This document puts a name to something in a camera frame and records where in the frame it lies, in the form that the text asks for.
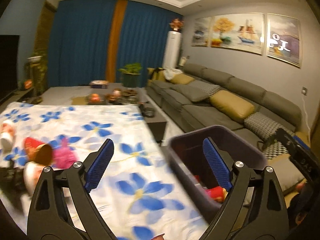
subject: sailboat painting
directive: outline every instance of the sailboat painting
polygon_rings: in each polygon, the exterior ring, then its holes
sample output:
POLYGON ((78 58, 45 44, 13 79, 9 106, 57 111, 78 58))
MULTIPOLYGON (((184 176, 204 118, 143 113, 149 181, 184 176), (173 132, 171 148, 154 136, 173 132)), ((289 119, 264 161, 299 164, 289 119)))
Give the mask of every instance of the sailboat painting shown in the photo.
POLYGON ((262 54, 264 15, 238 13, 217 15, 212 24, 211 47, 262 54))
POLYGON ((209 28, 212 17, 199 18, 195 20, 195 28, 192 36, 192 46, 207 47, 209 37, 209 28))

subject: floral bedsheet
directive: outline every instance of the floral bedsheet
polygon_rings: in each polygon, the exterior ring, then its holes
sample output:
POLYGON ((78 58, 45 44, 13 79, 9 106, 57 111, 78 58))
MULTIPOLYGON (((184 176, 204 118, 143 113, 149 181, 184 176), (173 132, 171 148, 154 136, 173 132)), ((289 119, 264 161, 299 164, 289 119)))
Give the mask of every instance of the floral bedsheet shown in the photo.
MULTIPOLYGON (((115 152, 97 189, 90 195, 100 214, 121 240, 198 240, 207 228, 194 204, 167 166, 139 109, 135 106, 33 106, 12 103, 0 122, 14 121, 17 129, 10 156, 2 153, 1 166, 14 156, 16 165, 27 161, 25 137, 60 147, 62 138, 83 161, 110 138, 115 152)), ((6 196, 1 200, 26 232, 30 197, 21 199, 25 215, 18 215, 6 196)), ((71 200, 68 208, 76 227, 84 230, 71 200)))

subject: white cup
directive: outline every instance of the white cup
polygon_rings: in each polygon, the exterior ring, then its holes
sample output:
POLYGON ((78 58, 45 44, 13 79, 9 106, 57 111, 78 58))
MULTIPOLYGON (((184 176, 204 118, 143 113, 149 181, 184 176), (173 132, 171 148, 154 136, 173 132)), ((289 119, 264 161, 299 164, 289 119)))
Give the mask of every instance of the white cup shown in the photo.
POLYGON ((15 125, 11 120, 4 120, 1 125, 0 144, 4 152, 10 152, 15 137, 15 125))

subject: box on table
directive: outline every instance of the box on table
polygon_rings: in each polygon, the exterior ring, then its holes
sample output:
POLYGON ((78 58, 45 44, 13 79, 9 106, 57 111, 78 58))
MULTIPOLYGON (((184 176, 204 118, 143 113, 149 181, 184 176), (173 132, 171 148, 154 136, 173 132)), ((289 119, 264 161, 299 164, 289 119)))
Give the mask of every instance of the box on table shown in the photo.
POLYGON ((93 80, 89 83, 90 93, 104 95, 108 85, 109 82, 106 80, 93 80))

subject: blue curtain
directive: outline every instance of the blue curtain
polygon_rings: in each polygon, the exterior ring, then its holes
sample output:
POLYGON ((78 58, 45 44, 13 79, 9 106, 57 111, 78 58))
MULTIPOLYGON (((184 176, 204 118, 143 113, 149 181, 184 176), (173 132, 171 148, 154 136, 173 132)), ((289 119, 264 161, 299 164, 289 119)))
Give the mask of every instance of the blue curtain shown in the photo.
MULTIPOLYGON (((148 80, 147 68, 162 67, 169 23, 180 14, 144 3, 128 1, 117 54, 117 70, 126 64, 141 63, 140 87, 148 80)), ((116 81, 121 73, 116 71, 116 81)))
POLYGON ((64 0, 55 14, 48 48, 48 85, 104 80, 116 0, 64 0))

